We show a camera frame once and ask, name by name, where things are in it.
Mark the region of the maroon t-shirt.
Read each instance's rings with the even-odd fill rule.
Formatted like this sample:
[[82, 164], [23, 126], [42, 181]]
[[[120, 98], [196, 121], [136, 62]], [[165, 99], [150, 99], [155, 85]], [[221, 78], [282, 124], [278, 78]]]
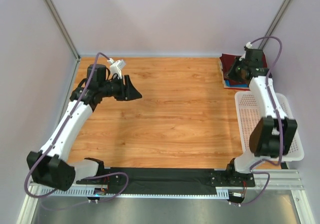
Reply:
[[[234, 63], [234, 59], [235, 57], [240, 57], [241, 59], [244, 58], [243, 56], [235, 56], [235, 55], [229, 55], [229, 54], [222, 54], [220, 56], [220, 60], [223, 64], [223, 72], [224, 72], [224, 75], [227, 73], [227, 71], [231, 68], [232, 64]], [[267, 70], [269, 71], [268, 69], [268, 66], [267, 66], [267, 62], [266, 62], [266, 58], [264, 56], [264, 61], [263, 61], [263, 66], [264, 67], [267, 67]], [[239, 82], [235, 82], [235, 81], [232, 81], [232, 80], [229, 80], [231, 84], [246, 84], [246, 85], [249, 85], [249, 83], [239, 83]]]

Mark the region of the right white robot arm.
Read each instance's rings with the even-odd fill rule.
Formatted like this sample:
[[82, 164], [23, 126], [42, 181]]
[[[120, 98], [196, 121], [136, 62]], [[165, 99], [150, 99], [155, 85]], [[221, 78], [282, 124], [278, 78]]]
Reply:
[[230, 161], [227, 173], [243, 177], [264, 162], [279, 165], [288, 154], [297, 131], [297, 121], [289, 118], [276, 97], [271, 69], [263, 66], [264, 53], [250, 45], [236, 57], [226, 76], [248, 84], [259, 109], [260, 120], [249, 138], [249, 150]]

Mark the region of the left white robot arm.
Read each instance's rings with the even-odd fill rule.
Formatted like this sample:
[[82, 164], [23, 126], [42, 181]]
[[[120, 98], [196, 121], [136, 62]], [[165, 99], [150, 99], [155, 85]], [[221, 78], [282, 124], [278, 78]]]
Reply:
[[87, 157], [74, 164], [67, 164], [67, 160], [84, 123], [103, 98], [113, 97], [117, 101], [142, 98], [129, 75], [121, 73], [125, 64], [124, 60], [117, 60], [109, 68], [102, 64], [88, 66], [86, 78], [72, 91], [67, 110], [49, 140], [26, 158], [35, 183], [66, 191], [76, 181], [102, 173], [101, 160]]

